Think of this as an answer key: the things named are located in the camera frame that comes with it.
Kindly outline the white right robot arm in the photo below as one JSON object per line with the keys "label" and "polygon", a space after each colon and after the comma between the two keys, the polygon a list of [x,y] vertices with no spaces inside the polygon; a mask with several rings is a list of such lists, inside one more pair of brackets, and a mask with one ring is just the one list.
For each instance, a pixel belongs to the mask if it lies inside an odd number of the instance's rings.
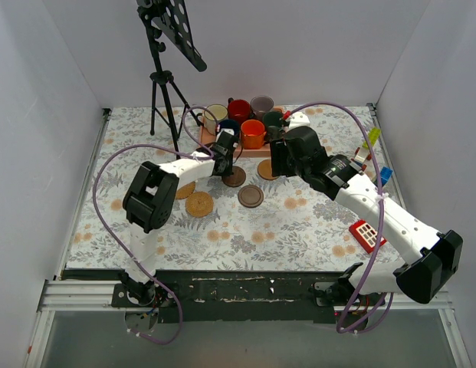
{"label": "white right robot arm", "polygon": [[272,128],[270,148],[274,176],[299,176],[374,229],[381,228],[402,258],[401,264],[373,266],[367,278],[362,277],[366,265],[355,264],[321,297],[354,305],[367,294],[394,292],[427,304],[458,270],[463,240],[457,232],[441,233],[383,199],[358,164],[342,154],[328,155],[310,126]]}

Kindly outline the light wooden coaster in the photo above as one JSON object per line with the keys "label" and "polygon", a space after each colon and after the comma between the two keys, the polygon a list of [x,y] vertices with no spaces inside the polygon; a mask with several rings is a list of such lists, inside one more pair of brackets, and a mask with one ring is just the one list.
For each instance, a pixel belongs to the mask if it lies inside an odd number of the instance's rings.
{"label": "light wooden coaster", "polygon": [[258,164],[258,175],[265,180],[276,180],[277,176],[272,173],[271,159],[264,159]]}

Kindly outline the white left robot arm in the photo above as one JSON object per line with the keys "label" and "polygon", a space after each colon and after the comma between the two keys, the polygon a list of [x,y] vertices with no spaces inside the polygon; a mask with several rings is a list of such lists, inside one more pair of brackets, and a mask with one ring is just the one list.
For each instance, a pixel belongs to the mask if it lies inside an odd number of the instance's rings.
{"label": "white left robot arm", "polygon": [[230,131],[218,133],[210,147],[204,146],[188,158],[155,164],[141,164],[123,199],[126,219],[130,223],[128,249],[132,258],[126,273],[135,282],[129,289],[129,297],[138,306],[145,307],[154,301],[155,288],[144,274],[156,273],[156,238],[159,229],[169,220],[176,193],[183,186],[211,176],[232,174],[232,162],[238,138]]}

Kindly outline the woven cork coaster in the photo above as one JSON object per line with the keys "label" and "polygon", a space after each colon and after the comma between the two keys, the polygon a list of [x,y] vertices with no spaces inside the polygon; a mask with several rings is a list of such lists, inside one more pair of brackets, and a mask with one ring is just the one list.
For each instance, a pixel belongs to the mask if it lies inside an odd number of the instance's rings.
{"label": "woven cork coaster", "polygon": [[207,192],[194,192],[185,201],[185,210],[195,218],[209,215],[213,208],[213,198]]}
{"label": "woven cork coaster", "polygon": [[195,182],[191,182],[187,185],[184,185],[183,187],[181,187],[180,189],[176,191],[175,198],[177,200],[188,198],[195,191],[195,187],[196,187]]}

